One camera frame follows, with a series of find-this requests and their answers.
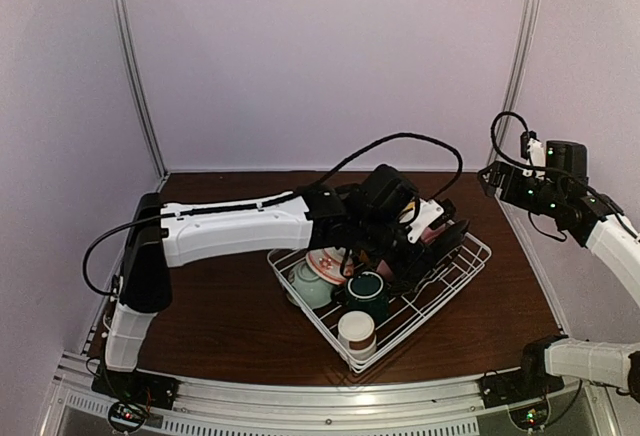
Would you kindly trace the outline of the black rimmed white plate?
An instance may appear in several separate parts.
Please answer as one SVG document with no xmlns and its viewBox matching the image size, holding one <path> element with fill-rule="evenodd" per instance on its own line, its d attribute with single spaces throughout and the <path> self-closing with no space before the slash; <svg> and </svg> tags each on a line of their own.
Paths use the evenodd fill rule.
<svg viewBox="0 0 640 436">
<path fill-rule="evenodd" d="M 430 262 L 429 272 L 426 274 L 428 280 L 435 279 L 456 259 L 469 225 L 470 221 L 464 219 L 447 226 L 444 232 L 428 246 L 427 253 Z"/>
</svg>

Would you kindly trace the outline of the plain pink plate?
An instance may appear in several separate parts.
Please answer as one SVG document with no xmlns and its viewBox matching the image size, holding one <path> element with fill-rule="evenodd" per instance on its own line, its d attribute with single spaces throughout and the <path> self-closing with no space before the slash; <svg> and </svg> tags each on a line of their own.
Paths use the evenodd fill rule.
<svg viewBox="0 0 640 436">
<path fill-rule="evenodd" d="M 425 245 L 432 244 L 436 238 L 441 235 L 446 230 L 447 225 L 443 224 L 436 229 L 431 229 L 430 227 L 426 227 L 420 236 L 420 240 Z"/>
</svg>

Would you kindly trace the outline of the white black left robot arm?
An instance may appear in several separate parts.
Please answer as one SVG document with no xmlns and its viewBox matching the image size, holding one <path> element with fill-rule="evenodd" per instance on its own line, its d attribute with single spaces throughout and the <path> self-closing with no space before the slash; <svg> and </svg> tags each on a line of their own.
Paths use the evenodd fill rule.
<svg viewBox="0 0 640 436">
<path fill-rule="evenodd" d="M 165 204 L 156 193 L 144 195 L 127 236 L 106 337 L 106 385 L 123 400 L 143 392 L 143 377 L 134 370 L 153 318 L 171 304 L 170 269 L 254 251 L 336 247 L 381 259 L 399 281 L 419 281 L 436 265 L 421 236 L 446 222 L 449 208 L 421 198 L 386 164 L 361 183 L 334 189 L 316 182 L 247 201 Z"/>
</svg>

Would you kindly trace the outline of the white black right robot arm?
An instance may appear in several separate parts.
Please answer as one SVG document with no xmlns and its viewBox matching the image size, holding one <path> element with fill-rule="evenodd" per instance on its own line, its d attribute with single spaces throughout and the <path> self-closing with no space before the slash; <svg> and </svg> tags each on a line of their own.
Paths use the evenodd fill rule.
<svg viewBox="0 0 640 436">
<path fill-rule="evenodd" d="M 529 139 L 522 162 L 495 161 L 477 174 L 483 192 L 554 220 L 639 297 L 639 233 L 608 196 L 587 186 L 587 149 L 575 142 Z M 639 397 L 639 346 L 550 336 L 528 344 L 512 386 L 530 398 L 552 377 L 574 377 Z"/>
</svg>

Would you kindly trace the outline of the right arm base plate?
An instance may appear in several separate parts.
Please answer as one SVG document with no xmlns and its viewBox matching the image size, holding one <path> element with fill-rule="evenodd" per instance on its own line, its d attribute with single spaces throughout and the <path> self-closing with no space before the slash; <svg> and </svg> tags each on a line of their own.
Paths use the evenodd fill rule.
<svg viewBox="0 0 640 436">
<path fill-rule="evenodd" d="M 526 376 L 522 369 L 485 373 L 478 382 L 486 409 L 542 398 L 560 391 L 565 384 L 557 376 Z"/>
</svg>

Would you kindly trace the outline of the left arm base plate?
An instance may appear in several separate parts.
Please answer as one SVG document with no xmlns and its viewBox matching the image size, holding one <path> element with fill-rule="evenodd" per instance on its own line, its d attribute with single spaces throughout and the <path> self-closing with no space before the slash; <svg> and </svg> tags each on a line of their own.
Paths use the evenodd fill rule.
<svg viewBox="0 0 640 436">
<path fill-rule="evenodd" d="M 127 403 L 171 410 L 178 393 L 179 381 L 172 377 L 146 372 L 98 369 L 91 389 L 96 393 L 119 398 Z"/>
</svg>

